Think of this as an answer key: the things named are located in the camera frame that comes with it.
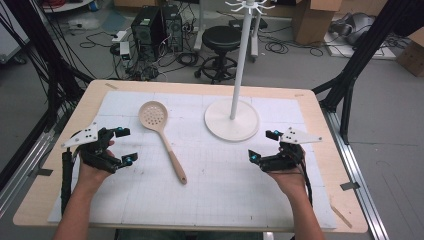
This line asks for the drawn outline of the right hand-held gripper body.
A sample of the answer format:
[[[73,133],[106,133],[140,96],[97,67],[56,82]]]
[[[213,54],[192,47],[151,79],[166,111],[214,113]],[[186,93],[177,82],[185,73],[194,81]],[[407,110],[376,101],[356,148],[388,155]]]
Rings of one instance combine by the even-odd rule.
[[[295,168],[304,160],[304,152],[301,145],[322,140],[321,136],[306,133],[292,127],[281,133],[282,136],[277,141],[279,143],[278,153],[262,157],[259,167],[264,172]]]

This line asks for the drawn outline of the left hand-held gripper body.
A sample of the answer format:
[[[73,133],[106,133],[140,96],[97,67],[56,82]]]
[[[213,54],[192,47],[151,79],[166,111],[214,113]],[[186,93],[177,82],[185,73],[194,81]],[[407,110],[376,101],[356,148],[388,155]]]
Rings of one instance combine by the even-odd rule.
[[[108,154],[109,142],[115,136],[114,129],[99,128],[96,122],[73,134],[61,144],[62,148],[76,146],[83,161],[92,167],[114,174],[122,168],[122,160]]]

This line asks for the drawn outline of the beige slotted spoon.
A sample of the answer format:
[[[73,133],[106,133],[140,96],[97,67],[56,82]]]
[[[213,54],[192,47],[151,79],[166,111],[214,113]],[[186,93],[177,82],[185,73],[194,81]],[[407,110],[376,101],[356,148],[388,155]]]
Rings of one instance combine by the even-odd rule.
[[[168,120],[168,111],[166,107],[158,101],[148,101],[140,107],[138,116],[141,124],[145,128],[159,134],[179,181],[185,185],[187,183],[185,171],[164,134],[164,129]]]

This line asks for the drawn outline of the white hook rack stand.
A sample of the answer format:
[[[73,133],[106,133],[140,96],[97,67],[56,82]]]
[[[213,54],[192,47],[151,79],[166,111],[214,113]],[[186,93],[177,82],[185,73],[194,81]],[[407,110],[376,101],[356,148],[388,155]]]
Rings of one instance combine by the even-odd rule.
[[[250,36],[251,20],[254,14],[261,16],[263,9],[272,9],[272,6],[265,5],[266,2],[267,0],[237,0],[236,3],[227,2],[227,5],[233,6],[233,12],[244,12],[233,96],[232,99],[219,99],[213,102],[208,106],[204,114],[204,121],[208,130],[216,137],[226,141],[245,141],[253,137],[259,130],[260,118],[257,111],[250,103],[240,100],[239,96]]]

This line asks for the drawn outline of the person's right hand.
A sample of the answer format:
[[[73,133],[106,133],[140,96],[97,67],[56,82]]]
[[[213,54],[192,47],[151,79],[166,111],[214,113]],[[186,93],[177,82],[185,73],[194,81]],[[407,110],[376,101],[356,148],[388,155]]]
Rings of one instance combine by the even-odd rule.
[[[299,165],[289,170],[272,171],[269,176],[289,199],[307,196],[304,172]]]

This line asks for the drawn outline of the person's left hand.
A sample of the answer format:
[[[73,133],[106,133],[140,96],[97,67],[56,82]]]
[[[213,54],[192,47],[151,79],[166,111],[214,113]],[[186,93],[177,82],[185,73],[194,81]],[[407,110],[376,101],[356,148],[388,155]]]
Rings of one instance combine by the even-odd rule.
[[[75,189],[84,195],[94,195],[111,173],[87,165],[80,157],[79,176]]]

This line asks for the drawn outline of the white gridded mat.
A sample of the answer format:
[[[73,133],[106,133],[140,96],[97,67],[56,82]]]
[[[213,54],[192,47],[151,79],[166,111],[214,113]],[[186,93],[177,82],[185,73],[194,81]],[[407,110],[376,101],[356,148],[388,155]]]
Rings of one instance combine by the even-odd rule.
[[[293,225],[287,197],[275,181],[248,159],[249,151],[274,155],[278,143],[268,130],[303,130],[300,105],[293,99],[248,98],[260,117],[249,140],[231,143],[212,135],[204,122],[214,95],[110,91],[95,122],[106,128],[127,127],[112,152],[136,153],[137,161],[108,177],[96,193],[90,221],[94,225],[141,225],[200,229],[283,230]],[[156,100],[168,110],[165,134],[188,178],[181,184],[157,133],[144,128],[139,108]]]

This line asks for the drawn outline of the thin wooden stick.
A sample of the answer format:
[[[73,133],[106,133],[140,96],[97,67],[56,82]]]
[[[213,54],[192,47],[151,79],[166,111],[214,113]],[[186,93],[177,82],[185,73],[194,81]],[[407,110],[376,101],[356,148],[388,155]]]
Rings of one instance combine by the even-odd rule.
[[[353,228],[353,224],[349,221],[349,219],[334,205],[330,204],[333,212],[341,219],[341,221],[349,228]]]

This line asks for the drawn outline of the small white box device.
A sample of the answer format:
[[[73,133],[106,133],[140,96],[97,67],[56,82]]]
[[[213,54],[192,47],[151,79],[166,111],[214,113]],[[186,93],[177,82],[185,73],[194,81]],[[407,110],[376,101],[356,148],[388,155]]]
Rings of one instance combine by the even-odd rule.
[[[131,59],[130,44],[128,41],[119,43],[120,57],[122,60],[127,61]]]

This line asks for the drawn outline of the light wooden table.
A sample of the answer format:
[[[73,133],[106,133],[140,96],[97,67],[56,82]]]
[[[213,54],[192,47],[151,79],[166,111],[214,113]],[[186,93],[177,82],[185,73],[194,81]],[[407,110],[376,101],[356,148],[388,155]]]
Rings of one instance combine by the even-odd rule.
[[[113,84],[119,89],[111,89],[105,83]],[[103,98],[110,91],[209,94],[228,97],[233,93],[233,88],[229,85],[94,80],[88,85],[59,138],[63,140],[66,136],[93,120],[100,109]],[[323,143],[321,145],[315,144],[313,149],[317,154],[318,167],[323,174],[330,204],[336,206],[353,224],[353,228],[349,229],[332,210],[331,212],[336,220],[336,228],[333,231],[343,234],[368,231],[366,219],[354,191],[343,191],[340,187],[341,184],[349,182],[349,178],[323,116],[324,109],[320,107],[315,94],[308,89],[243,86],[241,95],[243,97],[269,97],[273,100],[292,99],[299,103],[300,111],[305,117],[306,129],[323,137]],[[47,217],[53,208],[54,194],[60,190],[61,186],[61,154],[60,145],[56,143],[44,164],[44,167],[52,169],[53,173],[50,176],[37,176],[35,178],[13,217],[15,225],[26,227],[49,227],[51,225],[47,221]]]

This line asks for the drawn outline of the person's dark pants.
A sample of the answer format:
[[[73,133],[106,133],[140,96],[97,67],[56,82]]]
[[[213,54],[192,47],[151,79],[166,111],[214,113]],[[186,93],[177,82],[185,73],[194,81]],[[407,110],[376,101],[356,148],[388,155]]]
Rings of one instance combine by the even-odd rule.
[[[263,240],[261,232],[118,230],[114,240]]]

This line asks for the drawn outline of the large black computer tower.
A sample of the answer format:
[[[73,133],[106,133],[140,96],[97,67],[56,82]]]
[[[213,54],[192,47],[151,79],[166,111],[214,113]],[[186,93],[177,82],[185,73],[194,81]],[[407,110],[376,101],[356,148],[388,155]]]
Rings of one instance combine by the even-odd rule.
[[[159,45],[164,39],[160,7],[143,6],[132,22],[131,29],[139,58],[156,61]]]

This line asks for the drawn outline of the black round stool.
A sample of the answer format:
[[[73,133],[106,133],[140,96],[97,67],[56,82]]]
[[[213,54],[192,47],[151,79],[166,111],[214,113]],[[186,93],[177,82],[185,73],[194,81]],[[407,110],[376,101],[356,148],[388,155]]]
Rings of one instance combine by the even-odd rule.
[[[204,60],[194,72],[194,77],[200,78],[204,75],[211,80],[212,84],[234,79],[238,63],[227,54],[239,48],[241,31],[231,26],[214,26],[202,34],[202,41],[215,53],[215,56]]]

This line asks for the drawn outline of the slim black computer tower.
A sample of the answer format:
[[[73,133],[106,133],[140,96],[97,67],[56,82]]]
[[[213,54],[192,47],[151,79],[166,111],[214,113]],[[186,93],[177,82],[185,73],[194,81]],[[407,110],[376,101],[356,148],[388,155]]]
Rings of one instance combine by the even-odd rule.
[[[174,52],[183,51],[182,18],[176,5],[164,5],[162,17],[167,47]]]

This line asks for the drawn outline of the tall cardboard box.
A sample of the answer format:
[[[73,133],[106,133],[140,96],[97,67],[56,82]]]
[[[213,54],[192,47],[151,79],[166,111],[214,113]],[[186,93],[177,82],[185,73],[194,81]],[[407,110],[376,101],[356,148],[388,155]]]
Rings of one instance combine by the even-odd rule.
[[[342,0],[296,0],[291,21],[294,41],[319,46],[341,4]]]

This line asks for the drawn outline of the grey headset device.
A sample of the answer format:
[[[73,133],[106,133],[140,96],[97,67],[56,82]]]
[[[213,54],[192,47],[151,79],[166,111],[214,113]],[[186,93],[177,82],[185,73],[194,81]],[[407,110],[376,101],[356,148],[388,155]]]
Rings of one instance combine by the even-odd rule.
[[[352,46],[357,46],[368,33],[374,21],[374,17],[365,13],[347,13],[342,18],[332,21],[328,32],[337,34]]]

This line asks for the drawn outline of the white round table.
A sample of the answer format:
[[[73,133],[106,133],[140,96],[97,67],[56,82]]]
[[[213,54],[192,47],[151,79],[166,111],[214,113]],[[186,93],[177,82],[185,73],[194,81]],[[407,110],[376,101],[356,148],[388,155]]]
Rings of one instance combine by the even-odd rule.
[[[87,6],[93,0],[43,0],[42,9],[47,13],[64,12]]]

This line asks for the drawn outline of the low cardboard box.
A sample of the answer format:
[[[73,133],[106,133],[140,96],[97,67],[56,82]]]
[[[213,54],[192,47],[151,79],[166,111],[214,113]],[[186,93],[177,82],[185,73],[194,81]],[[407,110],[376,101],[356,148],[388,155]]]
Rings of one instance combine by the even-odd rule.
[[[396,62],[416,77],[424,77],[424,27],[409,36],[411,42]]]

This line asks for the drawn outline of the aluminium rail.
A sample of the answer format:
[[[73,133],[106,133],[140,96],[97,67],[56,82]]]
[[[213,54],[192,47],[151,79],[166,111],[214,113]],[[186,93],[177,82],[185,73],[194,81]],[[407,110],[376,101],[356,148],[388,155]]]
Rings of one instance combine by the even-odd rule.
[[[358,189],[351,190],[353,190],[356,195],[366,219],[368,230],[372,234],[374,240],[390,240],[376,205],[372,199],[368,185],[357,163],[352,147],[344,142],[342,135],[339,133],[341,126],[339,117],[336,113],[331,113],[326,110],[323,111],[323,116],[326,119],[335,145],[339,151],[339,155],[341,156],[341,161],[345,167],[349,182],[358,182],[360,185]]]
[[[6,214],[25,182],[39,172],[42,161],[56,142],[56,123],[48,124],[45,112],[24,139],[9,163],[0,171],[0,219]]]

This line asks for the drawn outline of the black frame stand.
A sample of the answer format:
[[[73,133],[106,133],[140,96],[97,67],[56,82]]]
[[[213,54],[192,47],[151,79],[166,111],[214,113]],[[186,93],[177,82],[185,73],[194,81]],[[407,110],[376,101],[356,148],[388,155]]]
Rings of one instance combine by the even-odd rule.
[[[387,0],[343,70],[332,80],[312,89],[315,94],[328,90],[326,97],[319,101],[328,112],[335,113],[338,104],[343,102],[339,134],[345,144],[349,143],[350,110],[357,78],[391,32],[409,36],[423,26],[424,0]]]

